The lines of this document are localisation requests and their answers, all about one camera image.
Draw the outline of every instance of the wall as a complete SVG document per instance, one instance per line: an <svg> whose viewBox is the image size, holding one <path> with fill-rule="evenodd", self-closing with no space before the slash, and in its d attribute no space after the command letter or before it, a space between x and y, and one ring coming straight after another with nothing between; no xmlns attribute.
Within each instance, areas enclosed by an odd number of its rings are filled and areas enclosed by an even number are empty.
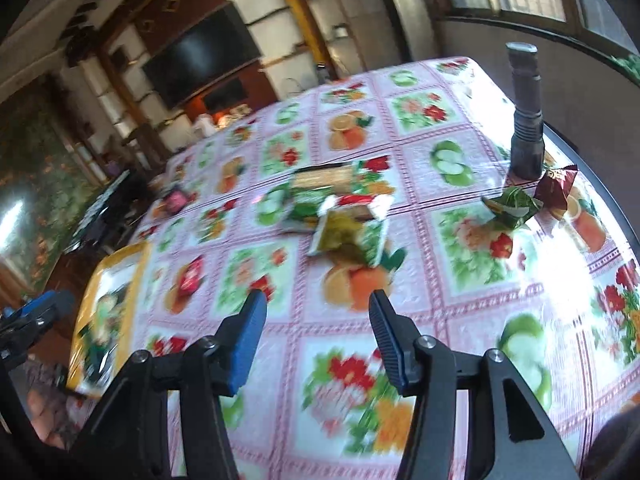
<svg viewBox="0 0 640 480"><path fill-rule="evenodd" d="M476 60L513 97L505 43L538 47L544 118L580 150L636 232L640 201L640 89L601 61L532 34L480 23L440 22L446 56Z"/></svg>
<svg viewBox="0 0 640 480"><path fill-rule="evenodd" d="M152 0L135 20L146 51L153 57L226 0Z"/></svg>
<svg viewBox="0 0 640 480"><path fill-rule="evenodd" d="M76 105L74 111L94 129L94 134L88 139L89 142L97 152L102 153L109 137L116 134L116 129L84 78L82 68L79 66L69 68L64 64L58 75L63 85L71 92L71 99Z"/></svg>
<svg viewBox="0 0 640 480"><path fill-rule="evenodd" d="M341 0L353 27L367 70L400 63L391 22L382 0Z"/></svg>
<svg viewBox="0 0 640 480"><path fill-rule="evenodd" d="M318 84L313 57L306 50L296 50L305 40L285 0L230 1L248 24L278 99Z"/></svg>

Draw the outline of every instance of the television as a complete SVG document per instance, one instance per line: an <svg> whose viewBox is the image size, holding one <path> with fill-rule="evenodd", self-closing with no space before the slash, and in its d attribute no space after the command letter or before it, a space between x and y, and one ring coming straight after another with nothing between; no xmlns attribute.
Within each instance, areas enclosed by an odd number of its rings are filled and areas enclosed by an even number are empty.
<svg viewBox="0 0 640 480"><path fill-rule="evenodd" d="M229 2L165 46L143 70L169 110L261 54Z"/></svg>

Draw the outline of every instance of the snack package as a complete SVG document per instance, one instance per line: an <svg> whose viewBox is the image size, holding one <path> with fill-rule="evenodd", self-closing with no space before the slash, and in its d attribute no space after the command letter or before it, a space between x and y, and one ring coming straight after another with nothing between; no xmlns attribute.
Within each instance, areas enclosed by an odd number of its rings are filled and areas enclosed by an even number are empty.
<svg viewBox="0 0 640 480"><path fill-rule="evenodd" d="M564 168L552 168L545 171L536 186L533 197L540 200L557 220L560 220L568 209L567 197L577 175L578 166L575 164Z"/></svg>
<svg viewBox="0 0 640 480"><path fill-rule="evenodd" d="M292 191L330 187L335 194L350 193L353 186L353 168L350 162L301 168L293 173L289 185Z"/></svg>
<svg viewBox="0 0 640 480"><path fill-rule="evenodd" d="M189 197L179 186L174 186L164 197L162 204L164 211L170 215L177 215L189 203Z"/></svg>
<svg viewBox="0 0 640 480"><path fill-rule="evenodd" d="M331 186L316 189L293 189L287 214L280 223L283 232L312 233L318 227L320 206L333 195Z"/></svg>
<svg viewBox="0 0 640 480"><path fill-rule="evenodd" d="M134 311L150 248L147 242L127 246L95 269L71 342L69 389L100 397L129 358Z"/></svg>
<svg viewBox="0 0 640 480"><path fill-rule="evenodd" d="M521 227L542 208L540 200L530 197L523 189L512 186L496 198L482 197L482 202L505 227Z"/></svg>
<svg viewBox="0 0 640 480"><path fill-rule="evenodd" d="M335 251L367 267L379 265L392 202L389 195L328 197L319 209L320 223L309 255Z"/></svg>

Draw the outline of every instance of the pink checkered tablecloth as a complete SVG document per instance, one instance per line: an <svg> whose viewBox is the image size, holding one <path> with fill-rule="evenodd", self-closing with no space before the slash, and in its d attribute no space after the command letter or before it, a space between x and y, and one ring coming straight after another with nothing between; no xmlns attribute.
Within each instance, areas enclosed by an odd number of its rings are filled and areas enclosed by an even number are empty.
<svg viewBox="0 0 640 480"><path fill-rule="evenodd" d="M413 402L389 387L377 355L366 312L375 288L453 350L483 354L506 340L577 464L607 419L634 402L640 276L591 184L578 176L560 222L542 212L512 234L481 227L491 218L481 196L536 185L508 175L512 128L512 103L478 64L428 60L309 90L170 161L168 177L192 202L164 221L153 207L134 236L148 237L154 256L131 350L182 349L214 333L249 288L267 291L248 383L223 400L245 479L394 478ZM545 142L548 166L572 163ZM308 235L278 232L288 174L340 160L364 161L365 192L395 196L385 266L309 258ZM199 256L204 280L179 303L178 274ZM455 479L466 446L459 396ZM174 474L184 470L177 401Z"/></svg>

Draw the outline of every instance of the red flower print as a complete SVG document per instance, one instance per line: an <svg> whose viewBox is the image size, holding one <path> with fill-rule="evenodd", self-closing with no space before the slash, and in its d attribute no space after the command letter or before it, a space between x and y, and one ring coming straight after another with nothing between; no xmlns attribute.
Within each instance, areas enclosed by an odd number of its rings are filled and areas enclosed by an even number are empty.
<svg viewBox="0 0 640 480"><path fill-rule="evenodd" d="M402 111L408 114L417 114L422 106L418 99L408 98L402 101Z"/></svg>
<svg viewBox="0 0 640 480"><path fill-rule="evenodd" d="M513 240L506 233L500 233L500 236L489 244L489 250L493 258L509 258L513 251Z"/></svg>
<svg viewBox="0 0 640 480"><path fill-rule="evenodd" d="M225 205L222 206L222 209L224 209L225 211L231 211L233 208L236 207L237 202L238 202L237 198L233 200L229 200L228 202L225 202Z"/></svg>
<svg viewBox="0 0 640 480"><path fill-rule="evenodd" d="M437 123L444 121L447 118L447 113L442 108L436 105L427 106L422 113L427 117L430 117Z"/></svg>
<svg viewBox="0 0 640 480"><path fill-rule="evenodd" d="M366 362L354 356L344 361L340 361L337 357L332 358L329 364L329 373L336 379L340 379L345 387L353 385L369 391L376 383L376 380L367 374Z"/></svg>
<svg viewBox="0 0 640 480"><path fill-rule="evenodd" d="M600 308L609 314L622 312L625 309L625 298L620 296L618 290L613 285L607 285L604 293L598 295Z"/></svg>
<svg viewBox="0 0 640 480"><path fill-rule="evenodd" d="M164 341L162 341L161 337L155 339L152 342L150 350L152 354L155 355L156 357L160 357L161 355L164 355Z"/></svg>
<svg viewBox="0 0 640 480"><path fill-rule="evenodd" d="M185 346L187 346L187 340L185 338L176 337L175 335L169 338L169 353L182 352Z"/></svg>
<svg viewBox="0 0 640 480"><path fill-rule="evenodd" d="M271 297L273 296L273 293L275 292L275 288L271 286L271 283L269 282L269 276L267 274L265 274L261 278L258 278L253 283L250 283L247 293L252 288L257 288L258 290L263 291L264 295L267 297L267 303L269 303L271 301Z"/></svg>
<svg viewBox="0 0 640 480"><path fill-rule="evenodd" d="M389 169L389 156L377 156L376 158L371 158L367 162L364 163L364 168L369 171L375 171L376 173L379 171L385 171Z"/></svg>
<svg viewBox="0 0 640 480"><path fill-rule="evenodd" d="M296 148L289 148L282 155L282 161L286 166L293 166L298 161L298 150Z"/></svg>
<svg viewBox="0 0 640 480"><path fill-rule="evenodd" d="M254 273L254 260L252 258L246 258L240 262L238 269L236 270L236 285L245 285L249 283Z"/></svg>
<svg viewBox="0 0 640 480"><path fill-rule="evenodd" d="M520 270L525 270L524 268L524 260L527 259L527 256L525 255L525 253L520 253L518 254L518 268Z"/></svg>
<svg viewBox="0 0 640 480"><path fill-rule="evenodd" d="M273 253L271 253L271 261L273 265L277 267L282 265L286 259L287 259L287 251L285 251L282 247L279 249L276 249L275 251L273 251Z"/></svg>
<svg viewBox="0 0 640 480"><path fill-rule="evenodd" d="M616 272L616 283L622 285L626 290L633 290L640 283L640 275L636 269L636 261L631 260L621 266Z"/></svg>

